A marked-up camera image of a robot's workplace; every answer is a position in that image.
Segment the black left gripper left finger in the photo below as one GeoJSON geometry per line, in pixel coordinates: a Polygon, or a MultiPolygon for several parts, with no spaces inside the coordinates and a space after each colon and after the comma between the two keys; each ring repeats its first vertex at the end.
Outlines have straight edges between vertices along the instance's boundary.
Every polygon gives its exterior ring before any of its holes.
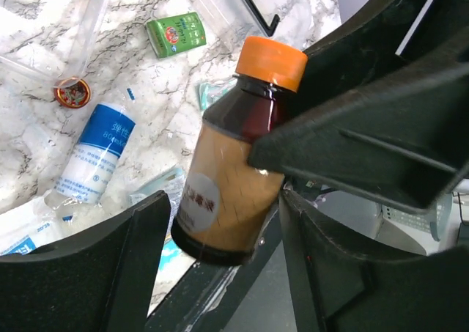
{"type": "Polygon", "coordinates": [[[2,331],[143,331],[169,224],[158,191],[30,254],[1,257],[2,331]]]}

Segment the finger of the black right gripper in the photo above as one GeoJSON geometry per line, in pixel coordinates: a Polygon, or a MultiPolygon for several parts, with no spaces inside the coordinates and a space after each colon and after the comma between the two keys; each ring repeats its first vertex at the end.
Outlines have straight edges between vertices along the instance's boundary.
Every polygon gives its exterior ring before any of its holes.
{"type": "Polygon", "coordinates": [[[468,66],[351,90],[256,141],[248,162],[426,210],[468,173],[468,66]]]}
{"type": "Polygon", "coordinates": [[[466,26],[468,0],[368,0],[305,49],[309,60],[289,115],[409,65],[466,26]]]}

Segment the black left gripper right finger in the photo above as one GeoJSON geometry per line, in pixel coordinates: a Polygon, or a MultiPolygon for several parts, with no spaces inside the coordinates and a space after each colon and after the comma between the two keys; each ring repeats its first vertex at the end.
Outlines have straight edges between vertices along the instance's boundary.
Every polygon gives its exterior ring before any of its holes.
{"type": "Polygon", "coordinates": [[[393,248],[322,214],[291,190],[279,218],[299,331],[466,331],[468,247],[393,248]]]}

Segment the white blue gauze packet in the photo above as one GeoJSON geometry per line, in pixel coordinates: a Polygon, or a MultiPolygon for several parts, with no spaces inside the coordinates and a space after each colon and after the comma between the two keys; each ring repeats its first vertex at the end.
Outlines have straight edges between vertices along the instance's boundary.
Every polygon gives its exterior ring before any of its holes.
{"type": "Polygon", "coordinates": [[[1,214],[1,255],[28,254],[65,237],[64,223],[73,218],[49,207],[37,197],[1,214]]]}

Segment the brown bottle orange cap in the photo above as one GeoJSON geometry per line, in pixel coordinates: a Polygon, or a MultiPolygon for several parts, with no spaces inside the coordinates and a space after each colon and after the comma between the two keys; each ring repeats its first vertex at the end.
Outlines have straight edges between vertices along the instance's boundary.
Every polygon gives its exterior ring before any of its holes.
{"type": "Polygon", "coordinates": [[[304,52],[264,37],[246,38],[236,83],[203,114],[186,177],[174,242],[208,264],[247,262],[278,196],[283,175],[247,163],[252,144],[289,118],[307,63],[304,52]]]}

